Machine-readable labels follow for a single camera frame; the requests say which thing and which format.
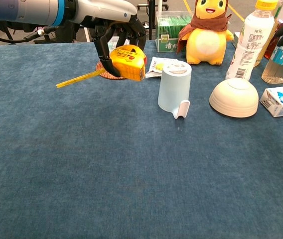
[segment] yellow bottle cap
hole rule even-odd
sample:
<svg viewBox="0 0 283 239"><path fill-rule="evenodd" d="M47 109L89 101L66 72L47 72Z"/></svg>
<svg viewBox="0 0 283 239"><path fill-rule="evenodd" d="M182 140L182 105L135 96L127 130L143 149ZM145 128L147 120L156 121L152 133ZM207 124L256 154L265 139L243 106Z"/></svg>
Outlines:
<svg viewBox="0 0 283 239"><path fill-rule="evenodd" d="M278 0L257 0L256 8L259 10L272 11L276 9Z"/></svg>

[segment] floor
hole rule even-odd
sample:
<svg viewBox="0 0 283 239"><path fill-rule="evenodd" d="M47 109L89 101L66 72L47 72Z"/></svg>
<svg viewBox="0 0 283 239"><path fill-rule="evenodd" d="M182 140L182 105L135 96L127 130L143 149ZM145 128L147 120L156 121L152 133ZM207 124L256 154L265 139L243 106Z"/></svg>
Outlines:
<svg viewBox="0 0 283 239"><path fill-rule="evenodd" d="M137 6L139 3L146 3L146 0L129 0L133 5ZM193 10L195 6L195 0L168 0L166 2L169 5L168 11L188 11L188 9ZM228 25L229 30L232 32L239 31L241 29L243 19L248 16L255 9L256 0L229 0L228 14L232 14L230 19L230 24ZM142 7L138 11L138 17L141 22L148 22L148 15L146 13L146 8ZM10 30L13 39L22 39L29 33L25 33L23 31ZM155 39L155 31L153 30L152 38ZM7 39L7 36L4 32L0 31L0 37ZM85 32L84 29L80 29L77 33L77 41L85 42Z"/></svg>

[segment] chair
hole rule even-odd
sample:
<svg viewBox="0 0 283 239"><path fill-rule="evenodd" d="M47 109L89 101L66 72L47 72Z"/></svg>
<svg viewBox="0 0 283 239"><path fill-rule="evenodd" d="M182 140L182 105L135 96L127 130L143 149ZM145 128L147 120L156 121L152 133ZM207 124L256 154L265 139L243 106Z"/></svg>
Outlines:
<svg viewBox="0 0 283 239"><path fill-rule="evenodd" d="M169 9L169 5L168 4L163 4L162 5L163 7L165 7L165 10L168 11ZM147 3L142 3L142 4L138 4L137 5L137 9L140 10L141 7L149 7L149 4L148 4L148 0L147 0Z"/></svg>

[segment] blue carpet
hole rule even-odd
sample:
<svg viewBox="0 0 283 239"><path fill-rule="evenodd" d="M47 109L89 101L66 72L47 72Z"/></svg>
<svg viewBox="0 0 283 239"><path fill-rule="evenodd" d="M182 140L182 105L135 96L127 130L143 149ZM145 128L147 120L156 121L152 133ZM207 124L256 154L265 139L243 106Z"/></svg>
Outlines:
<svg viewBox="0 0 283 239"><path fill-rule="evenodd" d="M191 106L157 105L159 78L101 77L92 43L0 46L0 239L283 239L283 117L209 106L222 66L193 66ZM157 53L148 41L147 69ZM251 78L259 95L267 87Z"/></svg>

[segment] white bowl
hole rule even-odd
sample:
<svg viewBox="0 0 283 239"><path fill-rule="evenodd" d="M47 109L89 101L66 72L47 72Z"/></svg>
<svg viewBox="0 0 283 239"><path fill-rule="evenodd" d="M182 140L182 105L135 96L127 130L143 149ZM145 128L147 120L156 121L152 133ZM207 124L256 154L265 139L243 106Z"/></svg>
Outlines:
<svg viewBox="0 0 283 239"><path fill-rule="evenodd" d="M220 82L209 98L209 103L223 115L245 118L253 116L258 110L257 89L247 80L232 78Z"/></svg>

